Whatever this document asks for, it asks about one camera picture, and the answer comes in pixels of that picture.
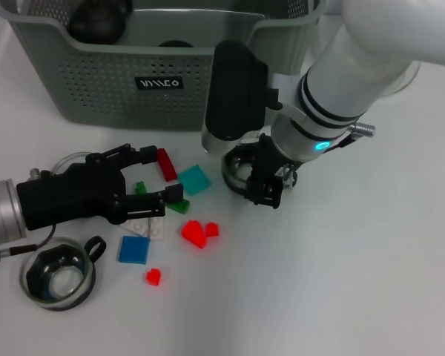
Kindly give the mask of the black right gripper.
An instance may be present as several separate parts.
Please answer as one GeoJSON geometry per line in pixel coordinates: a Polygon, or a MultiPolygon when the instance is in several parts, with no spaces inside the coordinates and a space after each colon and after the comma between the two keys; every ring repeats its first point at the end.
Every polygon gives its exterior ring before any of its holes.
{"type": "Polygon", "coordinates": [[[293,164],[293,160],[280,152],[272,137],[262,133],[256,144],[252,174],[246,184],[246,198],[255,205],[279,208],[283,180],[275,175],[283,166],[293,164]]]}

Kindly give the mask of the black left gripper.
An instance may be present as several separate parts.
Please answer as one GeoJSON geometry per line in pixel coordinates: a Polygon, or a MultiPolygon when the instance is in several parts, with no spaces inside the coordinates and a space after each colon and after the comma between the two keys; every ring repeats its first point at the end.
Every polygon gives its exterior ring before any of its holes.
{"type": "Polygon", "coordinates": [[[85,164],[72,164],[62,174],[19,183],[16,191],[27,229],[95,216],[114,225],[126,219],[164,217],[167,204],[182,202],[182,184],[126,196],[125,178],[120,171],[156,161],[155,145],[137,150],[127,143],[104,153],[88,154],[85,164]]]}

